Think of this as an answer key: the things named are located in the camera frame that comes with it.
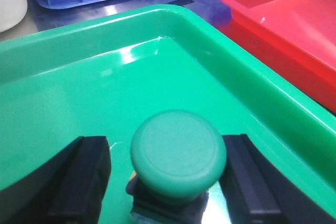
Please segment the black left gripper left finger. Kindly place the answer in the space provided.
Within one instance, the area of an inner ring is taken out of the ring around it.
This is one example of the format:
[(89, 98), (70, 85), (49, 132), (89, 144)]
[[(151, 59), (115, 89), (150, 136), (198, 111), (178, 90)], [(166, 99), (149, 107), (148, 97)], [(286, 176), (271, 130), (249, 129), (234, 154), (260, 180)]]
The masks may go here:
[(1, 223), (98, 223), (112, 170), (106, 136), (80, 136), (1, 190)]

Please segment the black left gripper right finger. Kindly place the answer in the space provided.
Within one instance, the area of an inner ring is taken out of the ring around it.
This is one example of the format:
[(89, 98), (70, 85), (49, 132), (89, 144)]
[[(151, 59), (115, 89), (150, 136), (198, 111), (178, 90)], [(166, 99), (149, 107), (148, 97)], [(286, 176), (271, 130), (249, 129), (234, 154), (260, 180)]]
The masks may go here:
[(232, 223), (335, 223), (248, 135), (223, 135), (223, 141), (227, 161), (219, 183)]

